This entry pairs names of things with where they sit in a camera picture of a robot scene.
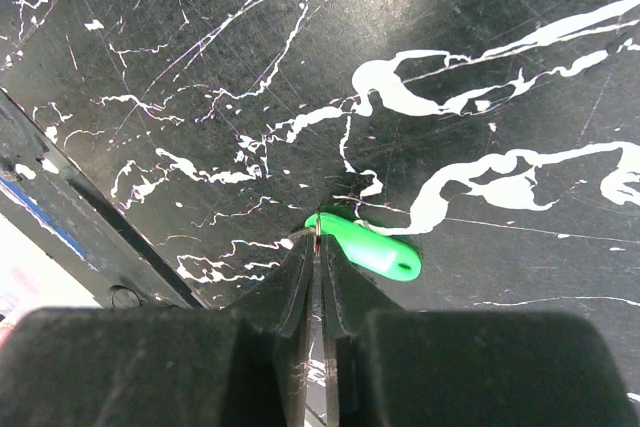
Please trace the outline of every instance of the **green object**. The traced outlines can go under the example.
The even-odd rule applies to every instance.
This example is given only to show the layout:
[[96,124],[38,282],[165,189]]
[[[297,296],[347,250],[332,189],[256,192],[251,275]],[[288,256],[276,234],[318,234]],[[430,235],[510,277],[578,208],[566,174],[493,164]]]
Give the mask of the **green object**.
[[354,264],[401,282],[420,274],[420,256],[408,245],[326,212],[313,214],[305,227],[315,227],[318,215],[322,234],[333,235]]

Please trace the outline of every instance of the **black marble surface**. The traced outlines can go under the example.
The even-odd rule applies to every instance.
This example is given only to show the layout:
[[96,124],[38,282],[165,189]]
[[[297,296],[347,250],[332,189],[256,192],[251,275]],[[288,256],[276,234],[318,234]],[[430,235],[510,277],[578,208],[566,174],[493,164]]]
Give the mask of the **black marble surface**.
[[411,234],[403,306],[575,312],[640,402],[639,6],[0,0],[0,85],[211,307],[329,207]]

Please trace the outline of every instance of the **green plastic handle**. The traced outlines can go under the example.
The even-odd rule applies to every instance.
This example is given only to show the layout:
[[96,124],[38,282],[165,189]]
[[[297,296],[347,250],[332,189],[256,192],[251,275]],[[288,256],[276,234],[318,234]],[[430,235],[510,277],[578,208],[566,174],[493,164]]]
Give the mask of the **green plastic handle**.
[[305,227],[314,227],[318,215],[322,233],[333,235],[354,264],[400,282],[420,274],[420,256],[408,245],[326,212],[313,214]]

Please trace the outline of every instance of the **blue strip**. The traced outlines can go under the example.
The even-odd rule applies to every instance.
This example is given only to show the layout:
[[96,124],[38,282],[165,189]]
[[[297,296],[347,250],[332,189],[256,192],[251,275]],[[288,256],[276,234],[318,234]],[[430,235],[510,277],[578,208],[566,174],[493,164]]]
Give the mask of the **blue strip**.
[[62,239],[65,240],[82,258],[86,257],[86,251],[80,247],[80,244],[76,239],[71,237],[65,230],[56,224],[53,218],[47,214],[44,210],[42,210],[31,198],[20,188],[20,186],[14,182],[10,182],[8,180],[0,177],[0,183],[7,187],[16,197],[18,197],[27,208],[31,211],[34,217],[40,219],[43,223],[47,224],[51,227]]

